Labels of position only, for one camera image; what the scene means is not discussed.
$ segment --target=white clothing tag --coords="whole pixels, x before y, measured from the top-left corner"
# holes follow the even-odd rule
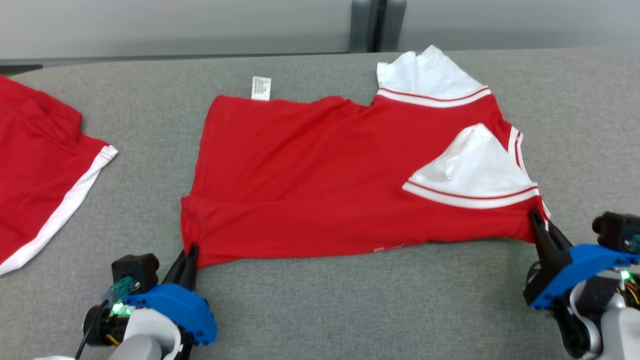
[[[270,97],[271,97],[271,78],[254,76],[253,85],[251,86],[251,99],[269,101]]]

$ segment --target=red cloth with white edge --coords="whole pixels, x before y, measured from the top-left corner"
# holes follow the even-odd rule
[[[339,256],[427,241],[534,240],[548,219],[522,134],[436,47],[378,64],[370,106],[219,96],[182,199],[198,266]]]
[[[118,151],[80,132],[82,115],[0,76],[0,275],[33,258]]]

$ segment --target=green light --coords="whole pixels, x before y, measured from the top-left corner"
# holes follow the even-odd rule
[[[113,304],[113,307],[111,307],[111,312],[114,314],[117,314],[118,311],[124,307],[124,304],[121,302],[117,302],[115,304]]]

